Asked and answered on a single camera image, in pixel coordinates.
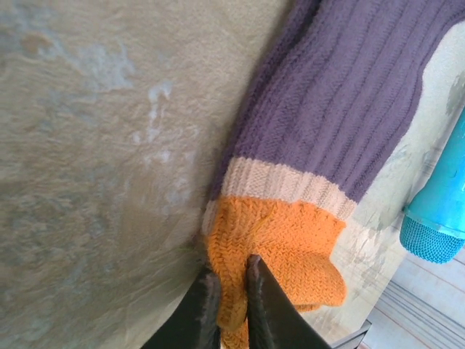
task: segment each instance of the blue object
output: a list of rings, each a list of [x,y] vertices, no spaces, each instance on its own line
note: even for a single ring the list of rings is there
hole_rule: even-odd
[[[435,263],[451,261],[465,244],[465,109],[428,182],[404,208],[400,243]]]

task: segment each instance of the ribbed knit fabric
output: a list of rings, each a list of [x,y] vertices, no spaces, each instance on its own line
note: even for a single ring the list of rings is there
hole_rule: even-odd
[[[227,348],[247,346],[250,254],[298,310],[343,303],[333,247],[407,131],[424,66],[463,19],[465,0],[296,0],[243,104],[203,222]]]

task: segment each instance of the blue cylindrical object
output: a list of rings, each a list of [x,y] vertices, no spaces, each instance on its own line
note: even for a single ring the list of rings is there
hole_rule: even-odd
[[[452,260],[465,244],[465,109],[428,182],[404,208],[400,243],[435,263]]]

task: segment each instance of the mesh grille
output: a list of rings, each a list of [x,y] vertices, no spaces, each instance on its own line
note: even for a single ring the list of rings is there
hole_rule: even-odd
[[[443,264],[458,254],[465,240],[440,233],[405,216],[400,229],[400,243],[415,256]]]

